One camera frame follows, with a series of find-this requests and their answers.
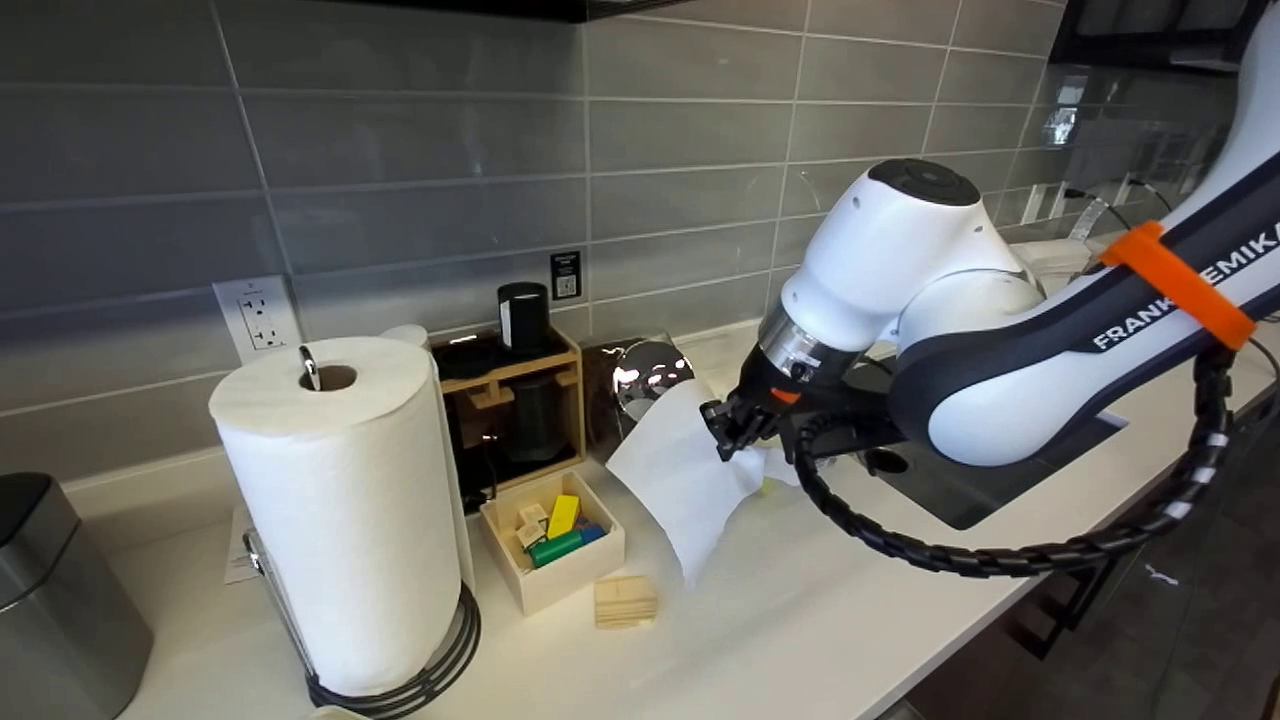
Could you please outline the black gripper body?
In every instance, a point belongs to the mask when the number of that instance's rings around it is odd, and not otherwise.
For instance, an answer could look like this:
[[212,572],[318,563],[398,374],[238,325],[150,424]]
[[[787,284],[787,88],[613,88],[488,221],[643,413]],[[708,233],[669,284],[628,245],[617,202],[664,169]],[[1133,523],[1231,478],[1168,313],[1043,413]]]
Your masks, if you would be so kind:
[[785,373],[759,349],[739,363],[739,378],[726,401],[705,401],[701,418],[715,454],[732,460],[757,441],[791,441],[830,401],[834,378],[818,368]]

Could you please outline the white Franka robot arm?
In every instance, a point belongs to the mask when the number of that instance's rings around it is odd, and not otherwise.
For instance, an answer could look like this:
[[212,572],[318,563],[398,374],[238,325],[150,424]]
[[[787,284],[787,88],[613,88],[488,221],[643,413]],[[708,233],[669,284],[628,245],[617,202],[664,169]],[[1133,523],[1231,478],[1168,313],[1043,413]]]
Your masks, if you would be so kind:
[[1238,114],[1199,187],[1040,291],[973,180],[932,159],[862,173],[759,325],[711,448],[830,415],[978,475],[1102,441],[1102,413],[1199,351],[1241,351],[1280,305],[1280,8],[1248,36]]

